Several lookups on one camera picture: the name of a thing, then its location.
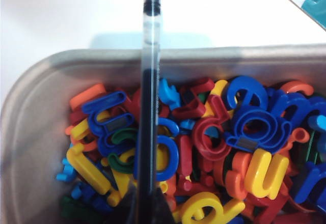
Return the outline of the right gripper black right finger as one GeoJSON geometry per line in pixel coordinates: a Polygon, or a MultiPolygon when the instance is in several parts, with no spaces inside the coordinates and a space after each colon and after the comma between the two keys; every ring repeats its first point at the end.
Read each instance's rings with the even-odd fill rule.
{"type": "Polygon", "coordinates": [[[154,192],[152,223],[174,224],[174,218],[162,190],[158,187],[154,192]]]}

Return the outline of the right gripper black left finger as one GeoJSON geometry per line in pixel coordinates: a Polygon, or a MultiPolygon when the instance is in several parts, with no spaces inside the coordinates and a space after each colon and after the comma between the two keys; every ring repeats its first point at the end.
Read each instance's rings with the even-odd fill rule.
{"type": "Polygon", "coordinates": [[[138,221],[138,188],[132,181],[128,183],[127,187],[127,192],[122,199],[122,223],[135,224],[138,221]]]}

